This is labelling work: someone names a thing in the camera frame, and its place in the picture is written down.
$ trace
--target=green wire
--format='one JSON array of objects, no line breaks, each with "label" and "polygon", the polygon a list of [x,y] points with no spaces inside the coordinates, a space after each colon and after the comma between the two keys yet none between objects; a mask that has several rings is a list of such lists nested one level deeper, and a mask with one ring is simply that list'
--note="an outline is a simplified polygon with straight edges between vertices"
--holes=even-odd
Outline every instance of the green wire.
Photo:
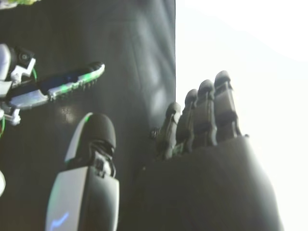
[{"label": "green wire", "polygon": [[3,135],[3,133],[4,133],[4,128],[5,128],[5,119],[3,117],[3,119],[2,119],[2,126],[1,126],[1,132],[0,132],[0,138]]},{"label": "green wire", "polygon": [[37,76],[37,72],[35,71],[34,68],[33,68],[33,70],[32,70],[32,73],[33,73],[33,76],[34,76],[35,81],[37,81],[38,76]]}]

